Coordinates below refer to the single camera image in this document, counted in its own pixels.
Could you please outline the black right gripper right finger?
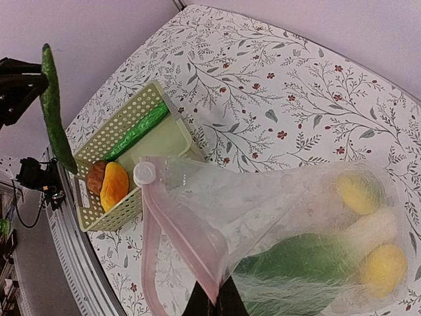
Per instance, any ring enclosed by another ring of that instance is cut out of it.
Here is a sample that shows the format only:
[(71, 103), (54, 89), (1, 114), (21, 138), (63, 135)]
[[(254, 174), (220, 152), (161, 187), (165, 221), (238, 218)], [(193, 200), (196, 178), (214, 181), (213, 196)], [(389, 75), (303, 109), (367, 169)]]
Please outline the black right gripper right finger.
[(215, 310), (217, 316), (249, 316), (231, 276), (220, 288)]

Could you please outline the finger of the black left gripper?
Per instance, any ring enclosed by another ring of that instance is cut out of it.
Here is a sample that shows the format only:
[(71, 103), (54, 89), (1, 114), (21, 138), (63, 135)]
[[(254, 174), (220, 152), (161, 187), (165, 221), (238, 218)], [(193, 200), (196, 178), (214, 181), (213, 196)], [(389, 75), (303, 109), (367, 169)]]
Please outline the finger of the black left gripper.
[(16, 124), (45, 90), (46, 76), (40, 64), (1, 59), (1, 128)]

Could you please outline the clear pink zip top bag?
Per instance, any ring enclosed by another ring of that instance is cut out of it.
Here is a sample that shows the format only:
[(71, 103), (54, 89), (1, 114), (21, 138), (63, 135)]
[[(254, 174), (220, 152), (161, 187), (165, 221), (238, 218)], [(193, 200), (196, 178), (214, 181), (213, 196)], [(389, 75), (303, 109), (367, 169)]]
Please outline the clear pink zip top bag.
[[(216, 307), (220, 288), (245, 257), (306, 233), (336, 234), (360, 217), (339, 197), (341, 172), (367, 170), (380, 176), (399, 233), (395, 243), (407, 257), (403, 212), (387, 171), (369, 161), (325, 163), (262, 173), (236, 173), (179, 157), (144, 157), (134, 167), (143, 204), (141, 281), (153, 315), (166, 315), (157, 289), (159, 254), (171, 246), (194, 281)], [(333, 303), (317, 315), (354, 315), (383, 309), (405, 297), (405, 278), (385, 300), (338, 313)]]

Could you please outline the brown bread roll toy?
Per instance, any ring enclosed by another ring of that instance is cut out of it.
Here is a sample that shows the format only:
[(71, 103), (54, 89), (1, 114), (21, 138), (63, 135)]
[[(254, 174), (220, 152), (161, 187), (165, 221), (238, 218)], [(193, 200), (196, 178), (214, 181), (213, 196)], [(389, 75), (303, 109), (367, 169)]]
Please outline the brown bread roll toy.
[(99, 196), (101, 193), (107, 164), (106, 161), (97, 161), (92, 165), (87, 174), (87, 188), (95, 196)]

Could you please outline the yellow lemon toy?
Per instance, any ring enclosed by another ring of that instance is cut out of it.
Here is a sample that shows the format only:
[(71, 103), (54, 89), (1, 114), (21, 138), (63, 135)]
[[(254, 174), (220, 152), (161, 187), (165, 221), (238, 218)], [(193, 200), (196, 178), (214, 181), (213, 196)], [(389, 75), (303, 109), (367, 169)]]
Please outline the yellow lemon toy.
[(360, 267), (360, 282), (376, 298), (384, 298), (405, 278), (407, 257), (400, 247), (386, 244), (376, 248)]

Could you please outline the green bitter gourd toy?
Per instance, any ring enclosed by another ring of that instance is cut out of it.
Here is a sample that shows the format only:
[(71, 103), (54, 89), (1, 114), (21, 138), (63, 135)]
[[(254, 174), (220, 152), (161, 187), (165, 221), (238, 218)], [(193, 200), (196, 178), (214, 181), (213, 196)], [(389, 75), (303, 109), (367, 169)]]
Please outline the green bitter gourd toy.
[(133, 147), (140, 139), (142, 139), (150, 130), (160, 123), (169, 113), (169, 109), (165, 102), (161, 101), (147, 115), (145, 115), (137, 124), (134, 125), (121, 140), (105, 155), (105, 161), (115, 161), (122, 154)]

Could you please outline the dark green cucumber toy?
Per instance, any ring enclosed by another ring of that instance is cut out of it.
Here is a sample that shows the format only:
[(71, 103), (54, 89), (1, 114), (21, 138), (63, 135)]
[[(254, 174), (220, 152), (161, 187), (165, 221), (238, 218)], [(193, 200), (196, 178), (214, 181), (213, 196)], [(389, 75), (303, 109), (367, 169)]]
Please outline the dark green cucumber toy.
[(67, 171), (77, 174), (78, 166), (62, 125), (59, 77), (53, 52), (48, 43), (42, 48), (41, 72), (48, 81), (48, 87), (39, 99), (53, 153)]

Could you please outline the dark green round fruit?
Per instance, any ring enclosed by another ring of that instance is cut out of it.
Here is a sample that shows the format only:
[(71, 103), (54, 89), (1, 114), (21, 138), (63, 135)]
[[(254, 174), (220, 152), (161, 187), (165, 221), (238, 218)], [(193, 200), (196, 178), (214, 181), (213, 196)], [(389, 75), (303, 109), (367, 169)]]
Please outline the dark green round fruit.
[(383, 181), (371, 171), (341, 172), (335, 186), (342, 202), (358, 215), (370, 215), (389, 205)]

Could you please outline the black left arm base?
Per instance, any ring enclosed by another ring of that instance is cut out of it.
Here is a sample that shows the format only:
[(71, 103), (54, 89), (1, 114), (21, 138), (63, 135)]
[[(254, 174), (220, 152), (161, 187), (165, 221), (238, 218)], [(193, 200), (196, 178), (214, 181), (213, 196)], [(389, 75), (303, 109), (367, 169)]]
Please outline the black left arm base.
[(16, 180), (27, 189), (43, 193), (46, 203), (53, 211), (57, 210), (64, 201), (65, 193), (56, 157), (47, 162), (39, 162), (32, 157), (21, 159)]

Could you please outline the green bok choy toy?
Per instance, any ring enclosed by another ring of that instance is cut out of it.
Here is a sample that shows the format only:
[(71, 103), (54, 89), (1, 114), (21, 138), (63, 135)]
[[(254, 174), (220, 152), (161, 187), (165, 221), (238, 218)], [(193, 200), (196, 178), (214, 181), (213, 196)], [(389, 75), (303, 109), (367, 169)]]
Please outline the green bok choy toy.
[(336, 234), (292, 236), (245, 257), (234, 280), (250, 315), (317, 315), (333, 303), (346, 313), (394, 293), (374, 297), (360, 282), (360, 267), (376, 248), (398, 246), (398, 233), (393, 211), (381, 209)]

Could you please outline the orange yellow mango toy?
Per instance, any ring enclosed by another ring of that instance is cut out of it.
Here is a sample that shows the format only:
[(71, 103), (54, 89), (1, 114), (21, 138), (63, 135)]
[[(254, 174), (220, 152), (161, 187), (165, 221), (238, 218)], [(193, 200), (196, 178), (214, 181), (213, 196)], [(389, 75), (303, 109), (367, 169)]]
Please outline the orange yellow mango toy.
[(104, 212), (110, 211), (127, 194), (130, 187), (125, 169), (115, 162), (105, 168), (103, 185), (100, 192), (101, 206)]

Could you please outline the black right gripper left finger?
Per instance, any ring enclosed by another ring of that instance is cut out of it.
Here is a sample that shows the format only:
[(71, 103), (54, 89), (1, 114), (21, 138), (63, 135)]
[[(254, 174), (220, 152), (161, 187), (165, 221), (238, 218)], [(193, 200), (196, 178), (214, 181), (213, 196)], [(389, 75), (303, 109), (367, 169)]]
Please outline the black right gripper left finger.
[(187, 316), (213, 316), (215, 306), (211, 303), (201, 285), (196, 282), (187, 303)]

